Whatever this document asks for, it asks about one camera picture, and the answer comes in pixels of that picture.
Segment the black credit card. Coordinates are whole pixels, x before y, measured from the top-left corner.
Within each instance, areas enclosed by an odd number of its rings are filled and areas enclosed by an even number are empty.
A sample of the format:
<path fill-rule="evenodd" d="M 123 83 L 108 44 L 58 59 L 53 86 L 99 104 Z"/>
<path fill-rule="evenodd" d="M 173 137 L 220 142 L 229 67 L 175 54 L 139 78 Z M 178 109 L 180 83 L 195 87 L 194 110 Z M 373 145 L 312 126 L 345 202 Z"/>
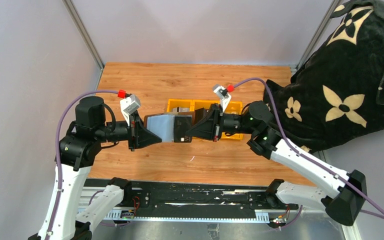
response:
<path fill-rule="evenodd" d="M 173 142 L 191 143 L 192 137 L 187 135 L 187 131 L 192 125 L 193 117 L 191 115 L 176 115 L 173 124 Z"/>

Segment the brown leather card holder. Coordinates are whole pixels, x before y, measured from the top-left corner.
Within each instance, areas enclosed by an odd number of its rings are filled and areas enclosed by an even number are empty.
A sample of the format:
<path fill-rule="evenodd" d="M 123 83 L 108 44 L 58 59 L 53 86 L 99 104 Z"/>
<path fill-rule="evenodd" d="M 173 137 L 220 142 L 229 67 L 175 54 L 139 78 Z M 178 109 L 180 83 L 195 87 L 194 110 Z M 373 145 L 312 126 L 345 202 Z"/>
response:
<path fill-rule="evenodd" d="M 193 137 L 187 131 L 194 121 L 193 112 L 166 112 L 144 118 L 146 129 L 161 138 L 162 143 L 191 143 Z"/>

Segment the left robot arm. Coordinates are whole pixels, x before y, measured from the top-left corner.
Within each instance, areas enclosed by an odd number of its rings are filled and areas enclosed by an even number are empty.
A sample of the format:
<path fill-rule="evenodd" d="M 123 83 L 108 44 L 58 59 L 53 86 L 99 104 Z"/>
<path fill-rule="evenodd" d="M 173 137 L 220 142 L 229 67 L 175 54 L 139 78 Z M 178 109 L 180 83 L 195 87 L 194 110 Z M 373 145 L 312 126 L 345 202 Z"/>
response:
<path fill-rule="evenodd" d="M 126 141 L 134 151 L 162 142 L 145 128 L 138 113 L 140 100 L 128 93 L 119 97 L 122 121 L 106 121 L 110 107 L 99 96 L 82 96 L 73 102 L 75 120 L 65 137 L 56 138 L 53 193 L 41 229 L 31 236 L 33 240 L 90 240 L 117 205 L 128 208 L 128 220 L 135 217 L 138 208 L 147 206 L 129 180 L 114 177 L 84 211 L 78 210 L 84 184 L 103 143 Z"/>

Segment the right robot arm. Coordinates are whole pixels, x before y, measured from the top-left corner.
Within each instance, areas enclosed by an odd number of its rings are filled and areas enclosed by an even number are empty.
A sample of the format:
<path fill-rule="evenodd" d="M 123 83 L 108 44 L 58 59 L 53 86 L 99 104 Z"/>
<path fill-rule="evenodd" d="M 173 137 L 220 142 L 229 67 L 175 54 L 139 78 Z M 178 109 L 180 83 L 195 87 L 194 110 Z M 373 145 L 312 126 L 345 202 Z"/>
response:
<path fill-rule="evenodd" d="M 263 101 L 249 103 L 241 114 L 222 113 L 212 104 L 203 118 L 186 134 L 208 141 L 218 141 L 222 134 L 249 134 L 249 148 L 258 156 L 289 167 L 315 186 L 293 184 L 275 179 L 265 191 L 265 201 L 272 207 L 300 205 L 323 210 L 331 219 L 352 226 L 359 215 L 367 193 L 365 175 L 347 172 L 329 165 L 293 144 L 270 124 L 274 115 Z"/>

